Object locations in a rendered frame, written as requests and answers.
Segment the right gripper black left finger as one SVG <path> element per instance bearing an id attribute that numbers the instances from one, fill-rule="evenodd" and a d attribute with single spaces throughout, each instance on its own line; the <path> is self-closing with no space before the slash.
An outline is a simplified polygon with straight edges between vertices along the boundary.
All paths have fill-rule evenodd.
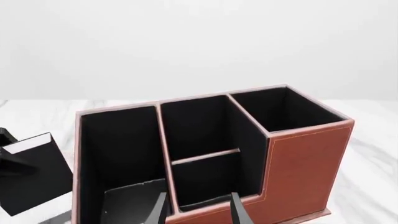
<path id="1" fill-rule="evenodd" d="M 167 217 L 167 193 L 162 192 L 148 216 L 148 224 L 165 224 Z"/>

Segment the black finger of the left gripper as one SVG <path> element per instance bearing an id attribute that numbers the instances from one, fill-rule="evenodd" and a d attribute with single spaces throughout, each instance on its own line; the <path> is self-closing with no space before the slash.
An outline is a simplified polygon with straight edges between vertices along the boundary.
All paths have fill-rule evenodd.
<path id="1" fill-rule="evenodd" d="M 15 143 L 16 138 L 6 128 L 0 128 L 0 146 Z"/>
<path id="2" fill-rule="evenodd" d="M 0 177 L 31 175 L 35 167 L 0 147 Z"/>

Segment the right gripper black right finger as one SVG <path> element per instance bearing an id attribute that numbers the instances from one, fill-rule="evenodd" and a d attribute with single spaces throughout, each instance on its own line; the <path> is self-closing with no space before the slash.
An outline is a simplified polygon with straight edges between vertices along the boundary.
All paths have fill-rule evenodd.
<path id="1" fill-rule="evenodd" d="M 231 193 L 230 208 L 232 224 L 254 224 L 236 192 Z"/>

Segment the red-brown desk caddy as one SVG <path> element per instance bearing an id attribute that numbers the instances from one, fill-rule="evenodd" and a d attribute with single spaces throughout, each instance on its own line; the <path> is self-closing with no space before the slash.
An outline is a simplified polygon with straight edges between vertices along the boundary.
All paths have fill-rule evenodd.
<path id="1" fill-rule="evenodd" d="M 326 204 L 354 120 L 288 85 L 140 102 L 76 116 L 72 224 L 299 224 Z"/>

